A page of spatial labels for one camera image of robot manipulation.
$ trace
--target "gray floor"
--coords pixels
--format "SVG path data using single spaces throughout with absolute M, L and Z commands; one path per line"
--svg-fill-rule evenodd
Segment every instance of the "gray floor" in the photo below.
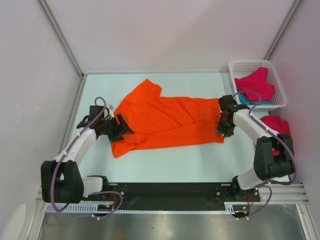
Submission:
M 306 239 L 295 205 L 269 205 L 249 220 L 238 221 L 231 215 L 208 214 L 114 214 L 100 221 L 70 220 L 77 216 L 46 213 L 38 240 Z M 47 225 L 57 221 L 61 224 Z

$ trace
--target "white laundry basket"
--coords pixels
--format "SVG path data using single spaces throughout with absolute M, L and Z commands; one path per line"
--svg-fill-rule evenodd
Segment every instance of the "white laundry basket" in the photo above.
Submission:
M 229 62 L 229 70 L 233 84 L 234 93 L 237 92 L 235 78 L 240 79 L 246 76 L 249 76 L 258 68 L 264 67 L 268 68 L 268 78 L 267 82 L 271 85 L 274 85 L 275 94 L 272 98 L 272 105 L 259 105 L 255 107 L 257 110 L 261 111 L 271 111 L 277 108 L 283 108 L 287 105 L 287 97 L 284 91 L 284 88 L 281 84 L 280 78 L 276 73 L 276 70 L 272 63 L 268 60 L 232 60 Z M 235 97 L 235 100 L 240 103 L 238 95 Z

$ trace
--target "shirt sleeve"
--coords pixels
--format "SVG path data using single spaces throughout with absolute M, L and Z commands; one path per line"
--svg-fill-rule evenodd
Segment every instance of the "shirt sleeve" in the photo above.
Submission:
M 130 92 L 123 101 L 137 102 L 159 98 L 162 88 L 146 79 Z

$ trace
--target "orange garment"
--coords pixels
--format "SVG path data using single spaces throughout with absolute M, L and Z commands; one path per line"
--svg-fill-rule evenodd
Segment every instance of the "orange garment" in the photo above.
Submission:
M 159 149 L 207 143 L 223 143 L 217 135 L 220 107 L 217 98 L 165 97 L 162 88 L 146 79 L 115 110 L 134 134 L 111 143 L 118 158 L 131 150 Z

